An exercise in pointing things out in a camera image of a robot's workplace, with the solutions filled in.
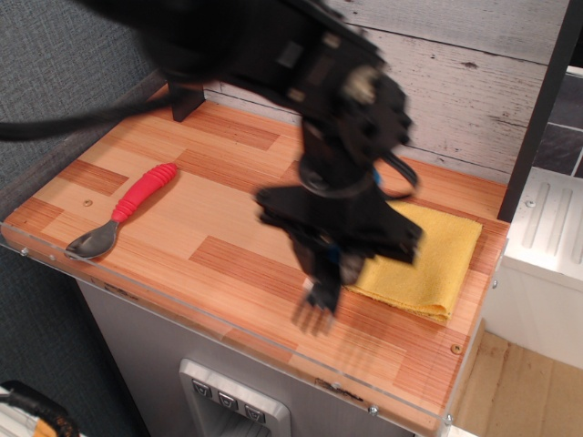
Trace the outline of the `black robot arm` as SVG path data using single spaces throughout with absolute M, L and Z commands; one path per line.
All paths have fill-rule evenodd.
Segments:
M 260 189 L 261 220 L 284 230 L 310 278 L 305 299 L 335 311 L 367 259 L 414 260 L 422 230 L 390 206 L 377 161 L 410 184 L 394 154 L 409 140 L 402 89 L 378 48 L 320 1 L 91 1 L 135 29 L 165 76 L 183 85 L 231 84 L 296 112 L 297 186 Z

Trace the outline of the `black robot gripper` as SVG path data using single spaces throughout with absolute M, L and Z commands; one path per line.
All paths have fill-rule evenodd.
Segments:
M 304 301 L 336 312 L 342 286 L 356 284 L 377 255 L 414 263 L 423 230 L 393 209 L 375 185 L 347 198 L 325 198 L 301 186 L 262 188 L 261 220 L 283 229 L 307 276 Z

